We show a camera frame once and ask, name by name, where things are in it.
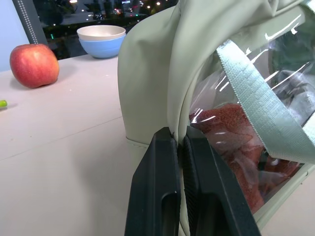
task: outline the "transparent plastic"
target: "transparent plastic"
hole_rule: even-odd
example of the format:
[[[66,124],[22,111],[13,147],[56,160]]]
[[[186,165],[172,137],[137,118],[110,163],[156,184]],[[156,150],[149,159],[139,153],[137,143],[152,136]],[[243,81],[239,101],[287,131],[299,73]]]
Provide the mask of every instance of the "transparent plastic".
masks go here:
[[[312,22],[253,52],[248,58],[265,82],[303,126],[315,111],[315,32]],[[216,71],[194,91],[190,125],[201,130],[236,175],[255,213],[302,166],[275,159],[245,116],[225,73]]]

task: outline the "white bowl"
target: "white bowl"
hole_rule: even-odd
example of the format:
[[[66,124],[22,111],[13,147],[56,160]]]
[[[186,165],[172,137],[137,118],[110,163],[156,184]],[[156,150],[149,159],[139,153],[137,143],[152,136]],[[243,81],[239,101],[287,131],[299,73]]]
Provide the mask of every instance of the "white bowl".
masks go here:
[[[119,26],[86,26],[77,30],[79,38],[86,41],[103,41],[120,38],[126,30]]]

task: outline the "white wall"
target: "white wall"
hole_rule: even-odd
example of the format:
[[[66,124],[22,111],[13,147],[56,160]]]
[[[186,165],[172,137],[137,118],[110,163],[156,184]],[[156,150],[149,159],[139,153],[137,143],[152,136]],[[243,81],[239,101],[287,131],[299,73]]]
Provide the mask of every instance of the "white wall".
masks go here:
[[[29,40],[25,34],[20,18],[12,0],[0,0],[0,72],[9,70],[11,51],[18,45],[27,44]]]

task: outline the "blue bowl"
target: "blue bowl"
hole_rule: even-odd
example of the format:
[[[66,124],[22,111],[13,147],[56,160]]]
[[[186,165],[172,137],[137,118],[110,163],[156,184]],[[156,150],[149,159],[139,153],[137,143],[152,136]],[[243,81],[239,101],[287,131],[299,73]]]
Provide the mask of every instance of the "blue bowl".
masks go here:
[[[125,35],[119,38],[104,41],[86,41],[79,39],[83,49],[94,58],[112,58],[118,55]]]

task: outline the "red fabric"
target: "red fabric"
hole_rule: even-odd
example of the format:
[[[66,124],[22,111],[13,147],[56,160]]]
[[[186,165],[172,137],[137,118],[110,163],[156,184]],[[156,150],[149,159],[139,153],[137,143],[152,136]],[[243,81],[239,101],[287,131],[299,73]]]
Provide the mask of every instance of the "red fabric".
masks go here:
[[[238,104],[227,104],[220,108],[198,111],[189,116],[190,124],[201,130],[211,146],[223,157],[236,175],[245,198],[255,213],[264,205],[264,194],[270,192],[279,182],[285,181],[296,169],[297,163],[288,164],[280,160],[272,166],[271,157],[265,165],[264,173],[282,173],[279,178],[265,176],[264,183],[259,182],[258,163],[264,146]]]

